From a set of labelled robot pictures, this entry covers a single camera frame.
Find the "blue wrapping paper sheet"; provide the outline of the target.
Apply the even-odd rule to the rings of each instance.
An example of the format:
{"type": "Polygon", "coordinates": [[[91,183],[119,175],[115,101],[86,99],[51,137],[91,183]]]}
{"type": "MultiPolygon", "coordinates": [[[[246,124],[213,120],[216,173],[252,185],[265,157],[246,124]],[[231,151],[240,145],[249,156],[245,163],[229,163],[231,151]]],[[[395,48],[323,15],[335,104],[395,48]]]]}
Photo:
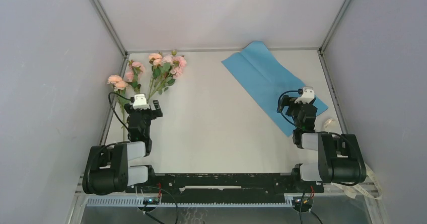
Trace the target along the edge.
{"type": "Polygon", "coordinates": [[[291,136],[295,127],[276,111],[277,101],[283,92],[304,87],[303,81],[283,67],[261,41],[251,42],[222,64],[276,126],[291,136]]]}

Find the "left circuit board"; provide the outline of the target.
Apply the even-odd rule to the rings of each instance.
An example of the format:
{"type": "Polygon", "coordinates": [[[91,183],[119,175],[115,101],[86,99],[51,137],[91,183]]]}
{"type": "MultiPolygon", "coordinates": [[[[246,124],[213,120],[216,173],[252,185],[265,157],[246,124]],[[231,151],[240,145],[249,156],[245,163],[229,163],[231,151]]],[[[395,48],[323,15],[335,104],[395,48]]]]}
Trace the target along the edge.
{"type": "Polygon", "coordinates": [[[143,205],[147,206],[147,205],[158,205],[160,203],[160,199],[157,197],[148,197],[148,198],[144,198],[143,200],[143,205]]]}

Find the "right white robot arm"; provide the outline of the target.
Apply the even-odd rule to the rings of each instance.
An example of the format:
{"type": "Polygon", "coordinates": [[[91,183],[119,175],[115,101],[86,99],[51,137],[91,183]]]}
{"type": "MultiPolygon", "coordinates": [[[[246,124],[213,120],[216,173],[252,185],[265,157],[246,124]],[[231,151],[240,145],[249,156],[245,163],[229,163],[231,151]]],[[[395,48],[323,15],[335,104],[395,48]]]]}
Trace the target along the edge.
{"type": "Polygon", "coordinates": [[[317,107],[312,99],[303,103],[287,92],[278,98],[277,112],[292,126],[293,143],[300,149],[317,152],[317,162],[299,164],[299,173],[291,177],[294,190],[303,192],[311,182],[355,186],[365,181],[365,166],[354,134],[339,134],[315,130],[317,107]]]}

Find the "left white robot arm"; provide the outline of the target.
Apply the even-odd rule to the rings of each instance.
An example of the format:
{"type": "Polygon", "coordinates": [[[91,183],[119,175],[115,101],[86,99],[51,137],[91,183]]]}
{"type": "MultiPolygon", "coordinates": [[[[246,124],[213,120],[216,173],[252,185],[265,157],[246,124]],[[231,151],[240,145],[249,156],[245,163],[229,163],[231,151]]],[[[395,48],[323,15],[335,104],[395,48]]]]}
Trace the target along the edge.
{"type": "Polygon", "coordinates": [[[154,100],[152,104],[147,109],[125,105],[128,112],[127,141],[91,147],[82,180],[86,194],[122,192],[135,184],[145,192],[156,189],[158,182],[150,165],[129,164],[131,160],[149,156],[152,151],[151,122],[163,116],[159,101],[154,100]]]}

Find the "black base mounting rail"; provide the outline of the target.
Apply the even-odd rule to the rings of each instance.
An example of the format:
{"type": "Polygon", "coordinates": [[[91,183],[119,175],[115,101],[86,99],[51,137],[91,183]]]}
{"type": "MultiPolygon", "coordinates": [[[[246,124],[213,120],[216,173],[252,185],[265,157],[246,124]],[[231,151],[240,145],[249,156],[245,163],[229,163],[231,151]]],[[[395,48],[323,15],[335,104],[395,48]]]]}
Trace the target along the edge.
{"type": "Polygon", "coordinates": [[[180,200],[279,200],[280,196],[323,193],[321,184],[304,184],[289,173],[154,174],[126,193],[154,194],[180,200]]]}

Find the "pink flower bunch stem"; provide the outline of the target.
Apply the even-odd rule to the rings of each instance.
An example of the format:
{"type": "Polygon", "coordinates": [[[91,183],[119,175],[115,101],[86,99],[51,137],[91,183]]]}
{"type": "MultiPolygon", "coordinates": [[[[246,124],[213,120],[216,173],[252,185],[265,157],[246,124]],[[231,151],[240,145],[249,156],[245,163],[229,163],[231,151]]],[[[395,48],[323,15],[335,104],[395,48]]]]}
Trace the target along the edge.
{"type": "Polygon", "coordinates": [[[183,75],[187,66],[185,55],[178,55],[177,50],[164,55],[162,52],[149,55],[152,76],[149,84],[148,100],[155,94],[161,95],[173,86],[176,80],[183,75]]]}

